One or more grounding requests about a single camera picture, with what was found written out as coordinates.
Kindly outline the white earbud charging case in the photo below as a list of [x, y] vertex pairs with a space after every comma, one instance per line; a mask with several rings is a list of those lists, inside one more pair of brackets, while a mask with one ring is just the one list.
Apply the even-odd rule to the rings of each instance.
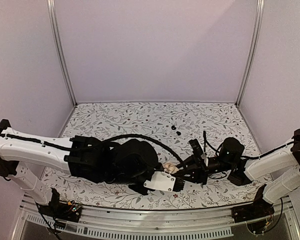
[[179, 171], [177, 166], [172, 164], [171, 162], [164, 163], [162, 166], [163, 166], [163, 170], [169, 174], [175, 174]]

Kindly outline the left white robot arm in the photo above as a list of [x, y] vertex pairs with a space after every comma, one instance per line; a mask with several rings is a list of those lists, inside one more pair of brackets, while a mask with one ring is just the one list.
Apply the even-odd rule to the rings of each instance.
[[47, 187], [28, 164], [49, 167], [72, 177], [99, 184], [125, 184], [133, 191], [167, 190], [157, 153], [146, 141], [124, 143], [95, 137], [51, 138], [14, 130], [9, 121], [0, 122], [0, 176], [13, 181], [53, 216], [64, 213], [59, 193]]

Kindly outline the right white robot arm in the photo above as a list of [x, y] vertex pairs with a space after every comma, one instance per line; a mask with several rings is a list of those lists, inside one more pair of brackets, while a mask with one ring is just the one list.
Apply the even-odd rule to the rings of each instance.
[[200, 145], [196, 139], [190, 140], [192, 155], [176, 166], [175, 175], [196, 184], [206, 183], [212, 174], [229, 172], [227, 179], [236, 186], [251, 184], [273, 172], [286, 171], [271, 183], [260, 187], [249, 206], [252, 218], [259, 218], [281, 197], [300, 187], [300, 128], [284, 144], [258, 156], [245, 156], [244, 145], [234, 137], [227, 137], [215, 156], [208, 157], [205, 147], [207, 139]]

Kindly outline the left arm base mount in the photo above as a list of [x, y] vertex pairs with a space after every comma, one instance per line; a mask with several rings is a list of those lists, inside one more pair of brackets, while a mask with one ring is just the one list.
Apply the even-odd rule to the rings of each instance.
[[52, 217], [56, 220], [65, 220], [78, 223], [82, 214], [82, 204], [74, 200], [63, 202], [60, 200], [60, 194], [54, 188], [51, 188], [51, 196], [47, 204], [38, 204], [39, 213]]

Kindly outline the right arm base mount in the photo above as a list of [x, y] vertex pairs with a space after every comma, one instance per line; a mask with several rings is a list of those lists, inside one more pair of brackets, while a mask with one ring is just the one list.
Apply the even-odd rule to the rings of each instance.
[[263, 199], [263, 191], [265, 190], [265, 187], [266, 184], [262, 185], [257, 190], [252, 203], [231, 208], [231, 217], [233, 218], [235, 223], [263, 218], [263, 220], [246, 224], [248, 231], [255, 236], [264, 235], [265, 233], [273, 230], [279, 224], [283, 214], [284, 203], [283, 199], [280, 198], [280, 214], [278, 219], [274, 223], [274, 204], [268, 203]]

